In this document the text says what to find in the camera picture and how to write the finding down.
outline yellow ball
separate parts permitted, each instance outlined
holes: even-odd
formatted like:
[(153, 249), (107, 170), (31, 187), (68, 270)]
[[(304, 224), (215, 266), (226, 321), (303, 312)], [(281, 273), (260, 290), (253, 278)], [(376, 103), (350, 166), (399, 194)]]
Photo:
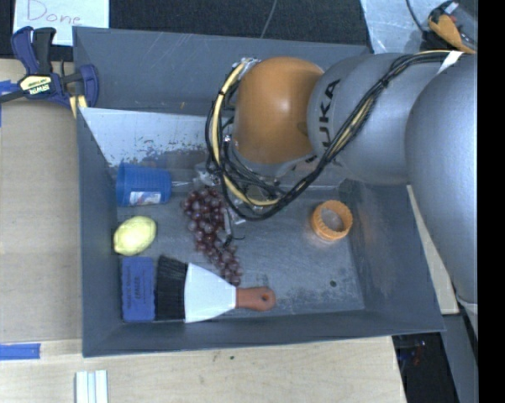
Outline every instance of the yellow ball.
[(155, 240), (156, 232), (157, 224), (150, 217), (132, 217), (114, 233), (114, 250), (128, 257), (140, 254)]

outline grapes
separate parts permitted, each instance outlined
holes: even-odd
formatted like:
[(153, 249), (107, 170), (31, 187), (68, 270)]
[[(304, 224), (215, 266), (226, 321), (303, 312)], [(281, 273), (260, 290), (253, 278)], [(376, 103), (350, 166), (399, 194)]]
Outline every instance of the grapes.
[(190, 217), (187, 228), (193, 234), (195, 249), (205, 255), (223, 279), (239, 286), (243, 268), (234, 255), (237, 247), (226, 244), (224, 238), (218, 236), (218, 232), (224, 230), (226, 205), (217, 189), (205, 186), (189, 192), (181, 202), (181, 209)]
[(195, 231), (197, 228), (198, 228), (198, 224), (196, 221), (194, 220), (191, 220), (189, 221), (188, 225), (187, 225), (187, 228), (189, 229), (189, 231)]

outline brush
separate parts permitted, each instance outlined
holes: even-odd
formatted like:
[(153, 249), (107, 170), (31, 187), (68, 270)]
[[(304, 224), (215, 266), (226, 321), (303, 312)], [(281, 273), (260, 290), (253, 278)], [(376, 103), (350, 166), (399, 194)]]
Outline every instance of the brush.
[(269, 311), (276, 303), (266, 286), (235, 288), (209, 270), (165, 256), (159, 258), (156, 285), (157, 321), (205, 321), (232, 309)]

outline blue container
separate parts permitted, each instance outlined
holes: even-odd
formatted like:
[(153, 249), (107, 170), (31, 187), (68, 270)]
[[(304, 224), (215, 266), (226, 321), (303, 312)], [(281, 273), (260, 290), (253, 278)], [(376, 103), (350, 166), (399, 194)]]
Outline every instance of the blue container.
[(116, 180), (116, 199), (120, 206), (166, 203), (170, 199), (170, 173), (156, 167), (121, 163)]

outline cable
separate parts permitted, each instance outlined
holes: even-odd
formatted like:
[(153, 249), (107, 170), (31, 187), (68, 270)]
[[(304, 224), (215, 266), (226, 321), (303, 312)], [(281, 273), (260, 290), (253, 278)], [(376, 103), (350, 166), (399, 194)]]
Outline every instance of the cable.
[(274, 0), (272, 3), (271, 12), (269, 13), (269, 17), (267, 17), (266, 25), (263, 27), (263, 31), (261, 32), (260, 39), (263, 39), (263, 36), (266, 35), (267, 28), (269, 27), (269, 24), (271, 23), (273, 14), (275, 13), (277, 3), (278, 3), (278, 0)]
[(407, 4), (407, 9), (409, 9), (409, 13), (411, 13), (411, 17), (413, 18), (414, 23), (417, 24), (418, 29), (422, 33), (424, 33), (422, 26), (418, 22), (417, 17), (416, 17), (416, 15), (413, 12), (413, 8), (411, 8), (411, 3), (409, 3), (409, 0), (405, 0), (405, 4)]

